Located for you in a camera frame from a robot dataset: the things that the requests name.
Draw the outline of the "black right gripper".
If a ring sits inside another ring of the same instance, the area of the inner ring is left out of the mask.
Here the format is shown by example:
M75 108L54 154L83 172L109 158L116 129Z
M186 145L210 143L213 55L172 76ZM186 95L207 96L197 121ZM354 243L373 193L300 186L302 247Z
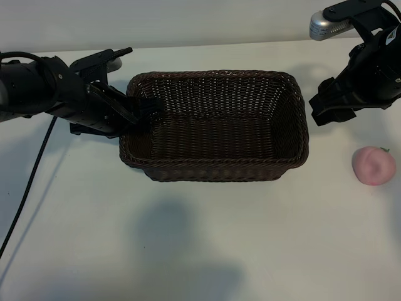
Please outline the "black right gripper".
M345 69L310 101L317 126L355 118L353 109L387 108L400 98L400 27L378 32L350 53Z

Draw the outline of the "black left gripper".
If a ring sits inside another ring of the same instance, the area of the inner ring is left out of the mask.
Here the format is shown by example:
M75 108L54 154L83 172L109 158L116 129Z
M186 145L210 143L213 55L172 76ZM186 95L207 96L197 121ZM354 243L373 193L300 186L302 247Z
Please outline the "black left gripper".
M70 133L116 138L133 125L164 111L157 98L134 98L133 103L113 86L101 82L59 86L54 116L70 123Z

